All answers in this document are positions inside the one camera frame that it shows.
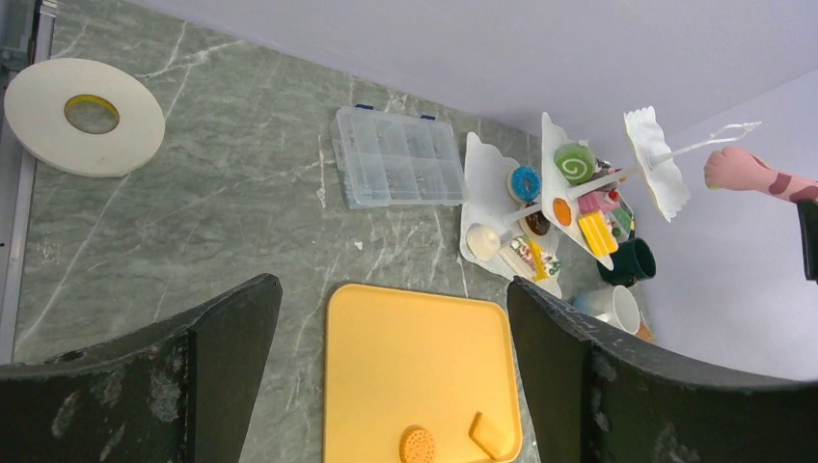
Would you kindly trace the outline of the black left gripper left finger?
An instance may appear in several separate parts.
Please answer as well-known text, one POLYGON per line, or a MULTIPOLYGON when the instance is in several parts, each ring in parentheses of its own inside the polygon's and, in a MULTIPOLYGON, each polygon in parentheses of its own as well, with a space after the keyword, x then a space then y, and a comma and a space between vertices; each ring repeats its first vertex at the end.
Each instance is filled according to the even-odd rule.
POLYGON ((260 274, 187 311, 1 369, 5 462, 235 462, 283 291, 260 274))

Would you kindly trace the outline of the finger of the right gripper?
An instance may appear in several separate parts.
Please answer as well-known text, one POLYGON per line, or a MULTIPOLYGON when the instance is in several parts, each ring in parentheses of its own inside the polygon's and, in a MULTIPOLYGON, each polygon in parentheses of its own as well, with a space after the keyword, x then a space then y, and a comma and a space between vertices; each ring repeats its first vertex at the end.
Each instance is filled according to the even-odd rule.
POLYGON ((815 201, 797 203, 802 236, 804 274, 808 281, 817 282, 818 216, 815 201))

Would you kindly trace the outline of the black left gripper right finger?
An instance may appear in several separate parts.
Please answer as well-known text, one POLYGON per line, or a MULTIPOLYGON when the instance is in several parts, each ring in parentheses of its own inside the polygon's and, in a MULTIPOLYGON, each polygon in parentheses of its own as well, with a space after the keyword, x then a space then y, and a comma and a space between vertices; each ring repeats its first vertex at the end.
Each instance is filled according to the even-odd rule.
POLYGON ((506 307, 544 462, 813 462, 817 386, 630 335, 517 278, 506 307))

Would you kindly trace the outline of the pink handled tongs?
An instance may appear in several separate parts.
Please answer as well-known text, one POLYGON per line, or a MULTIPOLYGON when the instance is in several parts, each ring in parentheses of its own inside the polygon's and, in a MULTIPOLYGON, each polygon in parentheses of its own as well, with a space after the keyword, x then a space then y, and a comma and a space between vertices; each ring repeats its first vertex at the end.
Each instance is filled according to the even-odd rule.
POLYGON ((705 183, 732 191, 757 191, 790 203, 817 201, 817 181, 770 167, 747 150, 713 151, 704 168, 705 183))

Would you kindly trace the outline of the cream triangle cake slice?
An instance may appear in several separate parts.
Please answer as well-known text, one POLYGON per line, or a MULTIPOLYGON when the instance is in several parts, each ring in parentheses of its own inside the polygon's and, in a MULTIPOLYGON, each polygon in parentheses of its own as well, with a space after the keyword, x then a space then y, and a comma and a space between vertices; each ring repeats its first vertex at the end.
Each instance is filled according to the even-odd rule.
POLYGON ((537 241, 529 242, 533 265, 533 280, 540 282, 555 278, 561 270, 561 261, 537 241))

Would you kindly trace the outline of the white triangle cake slice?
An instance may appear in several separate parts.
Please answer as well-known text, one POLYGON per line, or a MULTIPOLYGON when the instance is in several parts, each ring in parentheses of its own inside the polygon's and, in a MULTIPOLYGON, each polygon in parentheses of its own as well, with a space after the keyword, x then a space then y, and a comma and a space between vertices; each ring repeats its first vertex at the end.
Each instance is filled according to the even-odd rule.
POLYGON ((517 235, 509 239, 501 245, 498 255, 515 276, 536 282, 538 270, 526 236, 517 235))

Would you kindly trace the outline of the yellow cake piece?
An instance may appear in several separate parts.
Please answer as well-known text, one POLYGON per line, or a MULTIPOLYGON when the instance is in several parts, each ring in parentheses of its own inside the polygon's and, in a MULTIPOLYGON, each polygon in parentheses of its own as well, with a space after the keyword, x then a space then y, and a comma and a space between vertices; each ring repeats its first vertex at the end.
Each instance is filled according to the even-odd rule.
POLYGON ((581 216, 577 224, 583 234, 588 249, 595 257, 605 257, 618 250, 618 242, 606 215, 596 210, 581 216))

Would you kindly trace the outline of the chocolate sprinkled donut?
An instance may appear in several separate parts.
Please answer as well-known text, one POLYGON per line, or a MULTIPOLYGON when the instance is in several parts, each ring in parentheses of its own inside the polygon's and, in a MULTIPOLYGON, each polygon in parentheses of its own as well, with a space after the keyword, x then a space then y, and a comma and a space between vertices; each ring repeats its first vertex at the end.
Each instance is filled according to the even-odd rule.
POLYGON ((526 207, 529 206, 535 206, 536 211, 517 221, 520 229, 532 239, 545 236, 551 228, 551 222, 542 214, 538 203, 526 204, 526 207))

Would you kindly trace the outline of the orange round cookie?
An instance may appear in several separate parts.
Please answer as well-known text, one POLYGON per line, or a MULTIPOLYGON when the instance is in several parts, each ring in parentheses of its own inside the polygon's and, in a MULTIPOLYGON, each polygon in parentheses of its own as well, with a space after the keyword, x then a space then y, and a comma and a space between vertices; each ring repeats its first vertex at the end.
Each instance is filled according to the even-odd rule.
POLYGON ((569 203, 562 198, 556 198, 553 200, 552 207, 558 222, 564 227, 569 227, 573 222, 569 203))

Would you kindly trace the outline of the white round cupcake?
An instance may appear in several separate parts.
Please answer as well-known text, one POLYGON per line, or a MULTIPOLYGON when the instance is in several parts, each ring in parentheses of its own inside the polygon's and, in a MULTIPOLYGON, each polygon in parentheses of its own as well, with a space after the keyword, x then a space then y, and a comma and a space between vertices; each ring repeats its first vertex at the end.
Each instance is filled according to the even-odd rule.
POLYGON ((495 230, 482 224, 474 224, 466 233, 466 243, 479 261, 489 261, 496 256, 502 241, 495 230))

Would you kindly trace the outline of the pink cake with cherry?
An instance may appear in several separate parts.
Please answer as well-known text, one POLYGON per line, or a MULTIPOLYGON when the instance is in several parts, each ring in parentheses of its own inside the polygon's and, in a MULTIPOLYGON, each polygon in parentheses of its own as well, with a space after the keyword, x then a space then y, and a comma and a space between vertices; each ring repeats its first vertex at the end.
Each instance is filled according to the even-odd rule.
POLYGON ((620 195, 616 189, 610 191, 592 191, 578 199, 578 206, 582 215, 595 211, 608 214, 620 207, 620 195))

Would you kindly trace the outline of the white three-tier dessert stand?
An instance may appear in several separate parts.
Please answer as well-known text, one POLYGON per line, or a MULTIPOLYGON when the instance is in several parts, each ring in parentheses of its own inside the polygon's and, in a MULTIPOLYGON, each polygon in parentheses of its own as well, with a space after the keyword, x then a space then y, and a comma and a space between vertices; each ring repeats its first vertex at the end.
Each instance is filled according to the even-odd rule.
MULTIPOLYGON (((515 202, 506 189, 506 178, 515 168, 523 166, 517 161, 501 155, 493 145, 480 140, 475 133, 467 137, 464 177, 469 198, 461 210, 460 252, 463 258, 484 270, 507 280, 516 277, 512 270, 497 254, 489 261, 479 261, 469 250, 466 233, 474 224, 489 226, 500 236, 502 244, 517 235, 526 236, 529 241, 537 241, 553 255, 556 255, 559 238, 567 237, 607 269, 613 269, 611 255, 595 257, 588 249, 586 240, 577 224, 583 216, 580 213, 578 199, 592 191, 610 191, 624 179, 635 177, 642 179, 653 199, 653 202, 666 221, 674 218, 691 197, 681 171, 674 163, 676 156, 710 145, 736 142, 755 129, 755 123, 732 123, 712 133, 705 140, 687 147, 673 150, 665 138, 664 130, 656 120, 653 107, 648 106, 623 116, 626 135, 632 146, 634 162, 627 169, 616 169, 599 160, 596 156, 596 172, 583 184, 570 185, 559 172, 554 163, 556 149, 569 142, 565 131, 554 124, 549 114, 543 114, 541 120, 541 166, 535 169, 542 182, 539 198, 531 203, 538 203, 542 214, 551 222, 549 232, 542 237, 532 239, 520 229, 517 221, 536 211, 535 206, 515 202), (562 226, 553 212, 553 200, 566 200, 572 211, 573 222, 569 227, 562 226)), ((555 278, 535 282, 556 296, 561 295, 555 278)))

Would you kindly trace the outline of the blue frosted donut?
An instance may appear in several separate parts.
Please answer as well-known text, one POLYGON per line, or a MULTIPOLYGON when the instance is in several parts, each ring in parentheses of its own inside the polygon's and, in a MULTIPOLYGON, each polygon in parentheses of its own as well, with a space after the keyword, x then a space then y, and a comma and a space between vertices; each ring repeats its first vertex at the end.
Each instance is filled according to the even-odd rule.
POLYGON ((527 204, 539 198, 542 189, 541 178, 532 167, 519 166, 508 174, 506 189, 515 202, 527 204))

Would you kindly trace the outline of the green roll cake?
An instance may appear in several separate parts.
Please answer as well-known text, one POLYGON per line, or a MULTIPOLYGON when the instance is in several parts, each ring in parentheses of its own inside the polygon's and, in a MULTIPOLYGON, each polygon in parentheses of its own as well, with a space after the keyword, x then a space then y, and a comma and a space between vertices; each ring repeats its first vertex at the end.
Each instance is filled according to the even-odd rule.
POLYGON ((595 153, 586 140, 560 145, 554 153, 554 163, 570 185, 589 181, 597 167, 595 153))

